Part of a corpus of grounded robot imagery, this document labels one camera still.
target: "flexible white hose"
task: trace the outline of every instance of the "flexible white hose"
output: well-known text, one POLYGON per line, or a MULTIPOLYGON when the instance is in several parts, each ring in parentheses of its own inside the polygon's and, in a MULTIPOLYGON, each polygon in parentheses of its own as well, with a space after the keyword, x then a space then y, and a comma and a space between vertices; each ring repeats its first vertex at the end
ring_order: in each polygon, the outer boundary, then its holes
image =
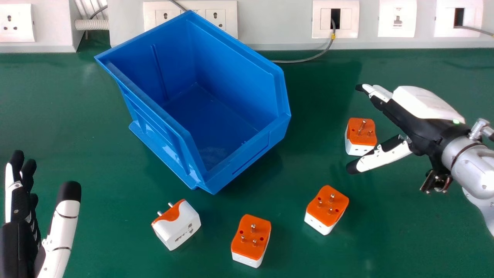
POLYGON ((110 24, 108 19, 76 19, 76 30, 109 30, 110 24))

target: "blue plastic bin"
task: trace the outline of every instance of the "blue plastic bin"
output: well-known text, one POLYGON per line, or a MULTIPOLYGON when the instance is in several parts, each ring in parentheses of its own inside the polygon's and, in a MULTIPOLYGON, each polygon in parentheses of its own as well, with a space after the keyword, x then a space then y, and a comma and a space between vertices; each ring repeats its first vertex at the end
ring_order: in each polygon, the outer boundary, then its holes
POLYGON ((191 189, 216 194, 287 131, 283 71, 191 11, 95 58, 130 130, 191 189))

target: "usb port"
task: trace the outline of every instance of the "usb port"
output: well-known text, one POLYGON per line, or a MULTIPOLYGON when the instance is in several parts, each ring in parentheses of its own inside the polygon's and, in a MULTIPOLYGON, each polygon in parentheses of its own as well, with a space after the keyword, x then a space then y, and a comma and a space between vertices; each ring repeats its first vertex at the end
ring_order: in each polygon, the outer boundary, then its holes
POLYGON ((341 9, 331 9, 331 19, 334 21, 336 25, 336 29, 340 28, 340 20, 341 20, 341 9))
POLYGON ((454 26, 463 26, 463 16, 465 15, 465 8, 454 9, 454 26))

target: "gray cable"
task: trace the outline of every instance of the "gray cable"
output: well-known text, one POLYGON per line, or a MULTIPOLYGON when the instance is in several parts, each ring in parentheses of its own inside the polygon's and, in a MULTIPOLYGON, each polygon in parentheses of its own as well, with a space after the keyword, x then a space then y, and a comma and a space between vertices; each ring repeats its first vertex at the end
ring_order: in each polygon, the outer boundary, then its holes
POLYGON ((331 40, 329 41, 328 46, 326 47, 326 49, 324 49, 323 51, 319 52, 318 54, 316 54, 316 55, 314 55, 312 57, 305 58, 305 59, 299 59, 299 60, 271 60, 271 62, 278 63, 278 64, 303 63, 303 62, 307 62, 307 61, 310 61, 310 60, 314 60, 314 59, 316 59, 316 58, 324 55, 329 50, 329 48, 331 47, 331 45, 333 44, 334 35, 336 34, 336 25, 335 25, 333 19, 331 19, 331 24, 333 25, 333 33, 330 35, 331 40))
POLYGON ((479 33, 486 34, 486 35, 489 35, 491 37, 494 37, 494 33, 487 32, 487 31, 484 31, 482 29, 477 29, 477 28, 468 27, 468 26, 455 26, 454 28, 472 30, 472 31, 476 31, 476 32, 479 32, 479 33))
POLYGON ((105 5, 103 7, 101 7, 99 10, 95 11, 94 14, 92 14, 89 19, 93 19, 97 14, 101 13, 102 11, 104 11, 106 8, 108 8, 108 5, 105 5))
POLYGON ((184 6, 180 5, 177 1, 175 0, 170 0, 170 2, 172 2, 173 4, 175 4, 175 6, 177 6, 179 9, 183 10, 183 11, 187 11, 186 8, 184 8, 184 6))

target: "tabletop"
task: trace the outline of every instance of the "tabletop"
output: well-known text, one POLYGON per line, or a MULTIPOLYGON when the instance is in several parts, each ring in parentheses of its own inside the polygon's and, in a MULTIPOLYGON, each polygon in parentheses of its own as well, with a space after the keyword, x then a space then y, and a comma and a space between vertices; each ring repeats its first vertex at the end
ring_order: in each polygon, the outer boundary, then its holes
MULTIPOLYGON (((494 49, 335 50, 281 65, 292 112, 285 139, 210 195, 188 189, 128 129, 117 84, 93 58, 108 48, 95 32, 77 53, 0 54, 0 161, 15 149, 36 159, 33 192, 43 236, 60 184, 82 185, 65 277, 494 276, 494 238, 458 183, 447 194, 420 192, 430 165, 417 156, 351 176, 345 165, 354 157, 343 140, 350 117, 374 119, 379 141, 400 132, 354 90, 358 83, 391 91, 422 87, 469 124, 494 120, 494 49), (322 236, 303 218, 326 184, 350 204, 322 236), (202 226, 170 252, 150 224, 168 202, 183 198, 202 226), (259 269, 232 260, 230 244, 244 214, 272 224, 259 269)), ((262 54, 290 59, 313 52, 262 54)))

